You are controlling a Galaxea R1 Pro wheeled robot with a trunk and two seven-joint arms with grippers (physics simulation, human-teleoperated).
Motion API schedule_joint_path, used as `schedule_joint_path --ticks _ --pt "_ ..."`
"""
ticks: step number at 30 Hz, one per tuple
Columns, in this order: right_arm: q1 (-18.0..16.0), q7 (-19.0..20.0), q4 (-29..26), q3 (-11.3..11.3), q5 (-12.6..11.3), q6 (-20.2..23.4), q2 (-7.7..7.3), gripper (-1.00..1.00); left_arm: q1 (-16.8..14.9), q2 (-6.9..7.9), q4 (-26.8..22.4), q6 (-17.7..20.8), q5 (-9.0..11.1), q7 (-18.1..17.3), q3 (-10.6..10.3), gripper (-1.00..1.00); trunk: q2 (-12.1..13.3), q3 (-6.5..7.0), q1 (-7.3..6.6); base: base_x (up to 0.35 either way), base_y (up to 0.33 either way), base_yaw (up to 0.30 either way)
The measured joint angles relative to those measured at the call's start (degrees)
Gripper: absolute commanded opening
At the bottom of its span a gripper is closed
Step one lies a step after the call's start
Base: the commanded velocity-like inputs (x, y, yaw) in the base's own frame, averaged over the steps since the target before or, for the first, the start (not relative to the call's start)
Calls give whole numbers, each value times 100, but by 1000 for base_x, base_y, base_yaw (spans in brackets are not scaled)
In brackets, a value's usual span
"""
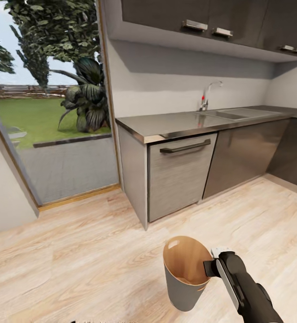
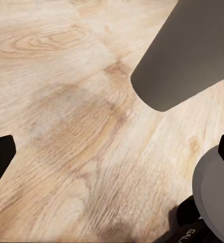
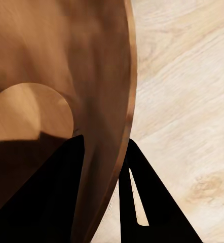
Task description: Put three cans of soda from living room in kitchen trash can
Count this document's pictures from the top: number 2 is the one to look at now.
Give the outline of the trash can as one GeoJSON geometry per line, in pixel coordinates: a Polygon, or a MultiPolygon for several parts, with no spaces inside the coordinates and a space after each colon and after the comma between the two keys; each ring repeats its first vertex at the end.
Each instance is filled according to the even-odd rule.
{"type": "Polygon", "coordinates": [[[160,112],[224,80],[224,0],[178,0],[130,80],[160,112]]]}

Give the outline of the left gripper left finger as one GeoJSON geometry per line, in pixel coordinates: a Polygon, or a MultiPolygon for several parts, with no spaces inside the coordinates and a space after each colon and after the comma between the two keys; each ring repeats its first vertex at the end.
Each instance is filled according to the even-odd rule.
{"type": "Polygon", "coordinates": [[[0,137],[0,179],[16,154],[12,135],[0,137]]]}

